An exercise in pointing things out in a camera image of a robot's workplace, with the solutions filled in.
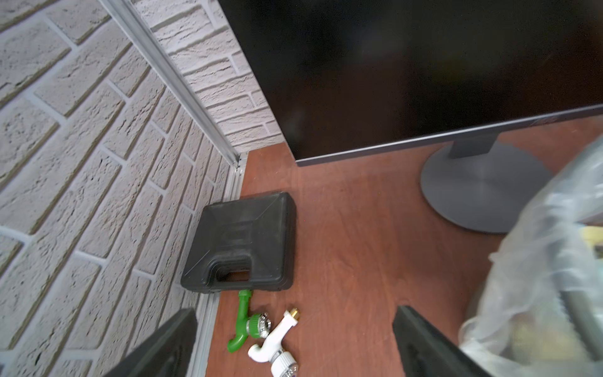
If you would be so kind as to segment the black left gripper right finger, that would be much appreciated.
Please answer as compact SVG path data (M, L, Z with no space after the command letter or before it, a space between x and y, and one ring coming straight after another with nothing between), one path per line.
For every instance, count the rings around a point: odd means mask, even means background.
M397 307L393 332L406 376L490 376L411 306Z

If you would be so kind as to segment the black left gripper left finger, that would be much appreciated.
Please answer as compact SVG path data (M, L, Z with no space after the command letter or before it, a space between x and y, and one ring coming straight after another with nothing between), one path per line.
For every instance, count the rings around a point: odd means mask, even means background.
M179 310L105 376L186 376L197 327L193 308Z

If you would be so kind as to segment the clear plastic bin liner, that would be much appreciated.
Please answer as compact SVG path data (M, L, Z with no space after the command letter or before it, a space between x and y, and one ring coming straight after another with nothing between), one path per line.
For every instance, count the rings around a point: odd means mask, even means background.
M582 237L602 226L602 141L540 190L491 254L465 355L494 376L602 374L602 259Z

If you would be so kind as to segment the grey round monitor stand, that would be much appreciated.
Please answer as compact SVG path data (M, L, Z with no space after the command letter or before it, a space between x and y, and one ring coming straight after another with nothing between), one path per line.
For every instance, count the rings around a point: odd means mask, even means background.
M464 229L505 234L552 179L532 154L497 138L459 139L428 158L420 187L438 215Z

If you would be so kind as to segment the pile of discarded sticky notes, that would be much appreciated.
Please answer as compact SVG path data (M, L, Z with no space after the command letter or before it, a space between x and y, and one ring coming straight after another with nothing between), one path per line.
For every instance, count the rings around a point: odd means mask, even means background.
M592 249L596 259L602 259L603 228L601 226L584 226L581 230L584 242Z

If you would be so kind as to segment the black AOC monitor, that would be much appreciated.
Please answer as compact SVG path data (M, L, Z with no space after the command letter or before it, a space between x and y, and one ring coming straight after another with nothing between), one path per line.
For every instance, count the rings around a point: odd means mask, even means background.
M602 113L600 1L223 1L295 162Z

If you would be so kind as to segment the green pipe fitting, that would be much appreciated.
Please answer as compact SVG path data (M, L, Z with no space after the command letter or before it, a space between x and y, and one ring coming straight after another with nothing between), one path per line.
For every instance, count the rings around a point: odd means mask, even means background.
M241 349L246 340L265 339L268 337L272 322L267 313L249 314L249 305L253 292L251 290L239 291L239 308L237 310L235 335L227 342L229 353L235 353Z

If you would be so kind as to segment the white pipe fitting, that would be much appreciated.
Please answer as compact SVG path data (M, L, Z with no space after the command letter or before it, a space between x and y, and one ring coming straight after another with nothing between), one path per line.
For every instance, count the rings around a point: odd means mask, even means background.
M247 352L252 361L270 363L270 372L274 377L298 375L298 362L282 345L288 331L298 324L298 319L297 308L286 310L283 320L268 334L263 344L253 345Z

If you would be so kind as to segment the black plastic tool case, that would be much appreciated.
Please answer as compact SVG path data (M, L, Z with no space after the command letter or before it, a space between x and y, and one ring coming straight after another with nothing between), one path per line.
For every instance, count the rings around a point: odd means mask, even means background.
M286 192L204 207L181 286L203 294L290 289L296 220L295 201Z

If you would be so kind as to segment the left aluminium corner post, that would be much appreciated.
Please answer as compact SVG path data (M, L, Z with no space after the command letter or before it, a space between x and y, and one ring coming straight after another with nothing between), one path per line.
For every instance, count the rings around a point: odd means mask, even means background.
M240 154L222 133L218 124L187 83L177 66L156 39L152 30L144 22L130 1L101 0L100 4L108 11L114 22L119 25L140 54L155 70L163 83L180 102L200 129L223 155L230 165L239 166Z

